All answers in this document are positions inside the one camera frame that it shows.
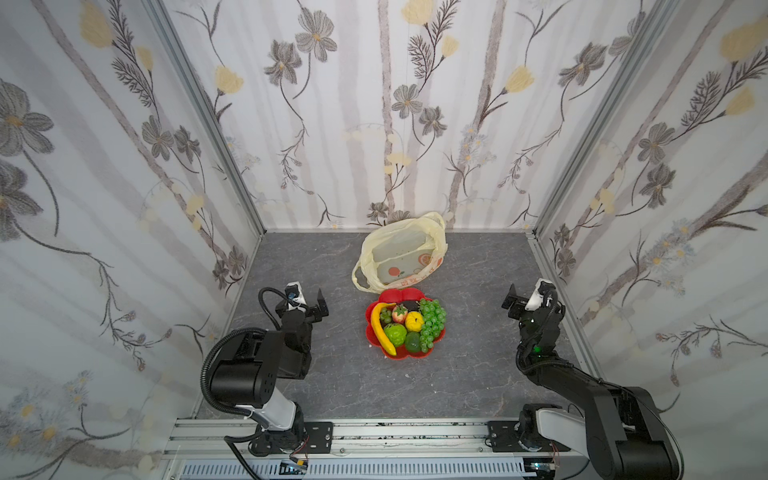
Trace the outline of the yellow fake banana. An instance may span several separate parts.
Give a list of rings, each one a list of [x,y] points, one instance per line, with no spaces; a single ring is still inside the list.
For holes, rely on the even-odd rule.
[[[380,322],[380,314],[384,309],[394,307],[394,306],[395,306],[394,303],[384,303],[384,302],[377,303],[371,312],[371,319],[370,319],[370,326],[373,329],[375,337],[379,341],[381,348],[390,357],[396,356],[397,354],[396,347],[389,340],[389,338],[384,332],[384,329]]]

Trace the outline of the red flower-shaped plastic plate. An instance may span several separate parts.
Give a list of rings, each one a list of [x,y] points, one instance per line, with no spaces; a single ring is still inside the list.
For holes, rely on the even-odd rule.
[[[370,326],[371,312],[372,312],[373,308],[376,306],[377,303],[379,303],[379,302],[394,303],[395,306],[396,306],[396,305],[400,305],[405,300],[414,300],[414,301],[420,302],[424,298],[427,298],[427,299],[430,299],[430,300],[436,300],[436,299],[432,299],[432,298],[427,297],[421,290],[418,290],[416,288],[389,289],[389,290],[386,290],[383,293],[381,293],[379,295],[378,300],[369,305],[369,307],[366,310],[366,314],[365,314],[365,317],[366,317],[366,337],[367,337],[367,340],[368,340],[369,344],[372,347],[378,347],[387,358],[393,359],[393,360],[402,360],[402,359],[405,359],[405,358],[417,358],[417,359],[420,359],[420,358],[425,358],[428,355],[430,355],[431,352],[434,350],[434,348],[432,349],[432,351],[430,353],[426,353],[426,354],[424,354],[424,353],[421,353],[421,354],[410,354],[410,353],[408,353],[406,351],[406,349],[404,347],[404,344],[403,344],[402,346],[396,348],[396,352],[397,352],[396,356],[395,357],[390,357],[381,348],[381,346],[379,344],[379,341],[375,337],[373,329]],[[444,337],[444,335],[446,333],[446,323],[445,323],[444,333],[440,336],[440,338],[438,339],[437,343]]]

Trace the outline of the bright green bumpy fake fruit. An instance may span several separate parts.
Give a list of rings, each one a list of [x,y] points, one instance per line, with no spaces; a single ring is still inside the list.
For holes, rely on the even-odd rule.
[[[405,343],[408,330],[403,324],[391,323],[384,328],[384,333],[392,345],[398,348]]]

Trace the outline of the red fake strawberry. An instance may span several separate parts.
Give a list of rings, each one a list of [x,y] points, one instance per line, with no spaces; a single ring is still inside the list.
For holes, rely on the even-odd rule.
[[[403,305],[396,305],[392,309],[391,318],[393,322],[396,322],[398,324],[404,324],[406,322],[407,316],[409,314],[409,309]]]

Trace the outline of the green fake grape bunch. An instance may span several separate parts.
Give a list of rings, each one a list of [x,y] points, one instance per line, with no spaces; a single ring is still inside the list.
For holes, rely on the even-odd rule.
[[[432,351],[444,333],[447,312],[438,300],[424,298],[419,302],[419,313],[423,319],[419,346],[420,351],[426,354]]]

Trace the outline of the pale yellow printed plastic bag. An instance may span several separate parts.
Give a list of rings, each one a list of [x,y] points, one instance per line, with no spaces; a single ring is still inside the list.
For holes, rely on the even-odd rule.
[[[434,273],[448,250],[446,222],[429,212],[378,228],[363,241],[351,281],[361,292],[414,286]]]

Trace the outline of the yellow fake lemon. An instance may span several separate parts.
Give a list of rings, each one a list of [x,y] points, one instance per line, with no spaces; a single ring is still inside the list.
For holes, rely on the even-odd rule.
[[[424,326],[424,318],[418,311],[409,311],[404,324],[408,332],[419,333]]]

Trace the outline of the green fake lime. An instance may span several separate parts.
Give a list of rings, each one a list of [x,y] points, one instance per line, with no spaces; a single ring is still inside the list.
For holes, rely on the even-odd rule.
[[[404,340],[404,347],[410,354],[421,354],[422,344],[420,333],[415,331],[408,332]]]

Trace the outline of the dark purple fake mangosteen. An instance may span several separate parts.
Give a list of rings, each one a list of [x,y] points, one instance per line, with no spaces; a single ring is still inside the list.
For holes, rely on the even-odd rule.
[[[392,309],[383,308],[379,314],[379,321],[383,327],[392,323]]]

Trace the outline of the dark fake avocado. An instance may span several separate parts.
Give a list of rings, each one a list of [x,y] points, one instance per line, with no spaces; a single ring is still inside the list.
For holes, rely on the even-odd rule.
[[[419,311],[420,310],[420,303],[418,301],[414,300],[405,300],[401,303],[401,305],[406,308],[408,311]]]

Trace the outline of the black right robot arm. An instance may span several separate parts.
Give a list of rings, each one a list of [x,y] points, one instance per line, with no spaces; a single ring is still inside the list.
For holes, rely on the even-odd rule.
[[[518,371],[577,408],[571,414],[557,406],[525,405],[513,434],[519,447],[536,452],[560,444],[584,456],[603,479],[683,477],[680,447],[648,391],[598,378],[557,353],[566,307],[553,283],[539,280],[529,297],[511,288],[502,307],[518,323]]]

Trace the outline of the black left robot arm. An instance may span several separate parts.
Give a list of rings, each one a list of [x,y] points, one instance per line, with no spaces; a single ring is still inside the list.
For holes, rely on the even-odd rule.
[[[263,287],[257,300],[270,330],[248,327],[222,337],[200,373],[204,400],[215,410],[257,423],[257,438],[281,450],[307,439],[301,407],[277,388],[279,379],[302,380],[310,370],[313,326],[329,315],[322,292],[313,305],[292,282],[282,290]]]

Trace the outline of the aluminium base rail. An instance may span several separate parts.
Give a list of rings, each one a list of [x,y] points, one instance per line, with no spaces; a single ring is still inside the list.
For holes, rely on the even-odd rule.
[[[179,420],[165,447],[165,479],[596,479],[587,459],[557,444],[539,452],[495,452],[490,422],[513,418],[333,419],[313,426],[296,453],[236,459],[226,435],[255,426],[236,420]]]

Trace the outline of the aluminium frame post right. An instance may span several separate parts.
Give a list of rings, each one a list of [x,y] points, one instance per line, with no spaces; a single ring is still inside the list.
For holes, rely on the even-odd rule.
[[[547,197],[544,208],[530,231],[530,237],[538,240],[552,223],[557,210],[560,208],[571,184],[579,175],[579,171],[588,159],[590,152],[600,139],[612,117],[618,111],[621,103],[637,79],[644,62],[652,54],[656,43],[662,37],[667,24],[674,17],[679,7],[679,1],[656,1],[650,9],[646,20],[639,28],[635,40],[629,47],[625,59],[617,70],[606,93],[601,98],[598,108],[587,124],[584,134],[572,151],[568,162],[553,190]]]

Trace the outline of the aluminium frame post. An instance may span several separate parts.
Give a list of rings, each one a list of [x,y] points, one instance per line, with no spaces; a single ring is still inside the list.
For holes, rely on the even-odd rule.
[[[568,162],[553,190],[547,197],[544,208],[530,231],[530,237],[538,240],[552,223],[557,210],[560,208],[571,184],[579,175],[579,171],[588,159],[590,152],[600,139],[612,117],[618,111],[621,103],[637,79],[644,62],[652,54],[656,43],[662,37],[667,24],[674,17],[679,7],[679,1],[656,1],[650,9],[646,20],[639,28],[635,40],[629,47],[625,59],[617,70],[606,93],[601,98],[598,108],[587,124],[584,134],[572,151]]]
[[[191,106],[213,144],[214,152],[244,210],[251,230],[261,239],[267,233],[267,229],[250,197],[242,175],[239,173],[235,159],[226,145],[225,136],[215,116],[213,103],[207,97],[196,70],[184,50],[168,10],[162,1],[157,0],[143,0],[142,5],[161,44],[170,57],[172,66]]]

